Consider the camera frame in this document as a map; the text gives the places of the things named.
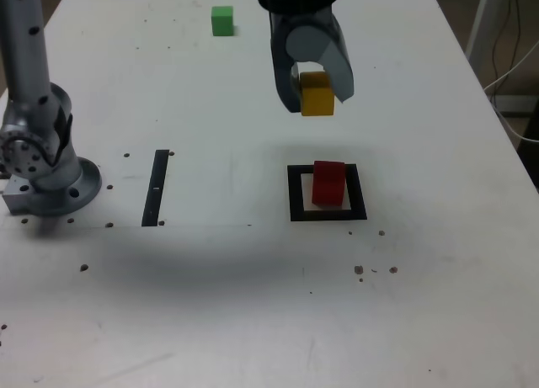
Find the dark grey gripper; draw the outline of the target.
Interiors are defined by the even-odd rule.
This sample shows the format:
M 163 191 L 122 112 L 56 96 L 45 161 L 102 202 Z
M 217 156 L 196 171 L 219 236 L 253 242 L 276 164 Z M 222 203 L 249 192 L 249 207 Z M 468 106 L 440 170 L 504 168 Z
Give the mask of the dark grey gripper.
M 296 62 L 315 62 L 322 66 L 340 102 L 354 95 L 354 74 L 348 51 L 331 8 L 313 13 L 270 13 L 269 21 L 275 87 L 289 112 L 301 111 L 298 81 L 292 73 Z M 283 23 L 301 25 L 291 30 L 289 24 Z

